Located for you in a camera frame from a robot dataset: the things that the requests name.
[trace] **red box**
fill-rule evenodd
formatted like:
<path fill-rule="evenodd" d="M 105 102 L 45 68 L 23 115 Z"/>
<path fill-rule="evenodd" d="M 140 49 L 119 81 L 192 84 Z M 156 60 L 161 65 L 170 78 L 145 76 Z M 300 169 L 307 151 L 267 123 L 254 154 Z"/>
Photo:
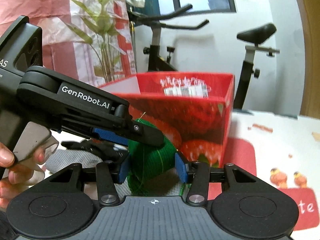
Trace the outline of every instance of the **red box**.
<path fill-rule="evenodd" d="M 134 119 L 153 123 L 190 161 L 222 164 L 233 107 L 232 74 L 139 73 L 100 88 L 129 101 Z"/>

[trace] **red label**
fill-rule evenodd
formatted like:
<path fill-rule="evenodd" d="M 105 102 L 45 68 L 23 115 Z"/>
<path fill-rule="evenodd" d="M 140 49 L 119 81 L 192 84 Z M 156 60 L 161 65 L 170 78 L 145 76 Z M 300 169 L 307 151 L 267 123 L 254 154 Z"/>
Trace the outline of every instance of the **red label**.
<path fill-rule="evenodd" d="M 315 193 L 311 188 L 281 188 L 298 205 L 299 219 L 294 231 L 315 228 L 319 225 L 319 210 Z"/>
<path fill-rule="evenodd" d="M 225 163 L 234 163 L 254 176 L 257 176 L 254 147 L 248 141 L 238 138 L 228 138 L 221 166 Z M 221 183 L 209 183 L 208 200 L 215 199 L 219 194 L 221 194 Z"/>

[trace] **human hand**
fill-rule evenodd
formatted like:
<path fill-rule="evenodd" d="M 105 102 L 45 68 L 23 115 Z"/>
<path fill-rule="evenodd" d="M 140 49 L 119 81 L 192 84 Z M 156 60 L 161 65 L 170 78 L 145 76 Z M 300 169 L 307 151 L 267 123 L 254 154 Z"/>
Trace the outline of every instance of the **human hand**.
<path fill-rule="evenodd" d="M 33 160 L 37 164 L 44 162 L 44 150 L 38 148 L 33 153 Z M 0 142 L 0 167 L 10 167 L 14 163 L 13 153 Z M 26 166 L 17 164 L 9 169 L 8 177 L 0 181 L 0 207 L 7 208 L 9 201 L 26 190 L 24 182 L 32 178 L 34 171 Z"/>

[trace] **round pad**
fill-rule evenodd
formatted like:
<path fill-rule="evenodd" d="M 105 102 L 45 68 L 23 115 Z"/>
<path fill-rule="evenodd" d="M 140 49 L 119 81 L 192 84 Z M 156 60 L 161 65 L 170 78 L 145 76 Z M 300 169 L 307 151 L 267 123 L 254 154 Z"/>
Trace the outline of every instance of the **round pad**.
<path fill-rule="evenodd" d="M 279 239 L 290 235 L 299 210 L 292 198 L 278 193 L 223 192 L 212 203 L 211 214 L 226 232 L 249 239 Z"/>
<path fill-rule="evenodd" d="M 251 196 L 243 198 L 239 203 L 241 211 L 252 217 L 267 217 L 276 211 L 276 204 L 265 197 Z"/>
<path fill-rule="evenodd" d="M 92 200 L 83 192 L 46 195 L 26 191 L 11 200 L 6 211 L 14 231 L 31 239 L 69 236 L 85 227 L 93 213 Z"/>
<path fill-rule="evenodd" d="M 31 213 L 39 217 L 53 217 L 61 214 L 67 207 L 63 198 L 57 196 L 44 196 L 31 202 Z"/>

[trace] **gray handle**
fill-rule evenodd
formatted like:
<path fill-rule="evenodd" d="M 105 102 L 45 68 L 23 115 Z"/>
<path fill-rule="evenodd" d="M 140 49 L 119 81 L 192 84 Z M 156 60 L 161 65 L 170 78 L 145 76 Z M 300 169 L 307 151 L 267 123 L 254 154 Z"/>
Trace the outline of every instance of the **gray handle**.
<path fill-rule="evenodd" d="M 240 240 L 220 229 L 206 209 L 191 207 L 178 196 L 126 197 L 119 206 L 102 208 L 91 225 L 65 239 Z M 17 240 L 29 239 L 19 236 Z"/>

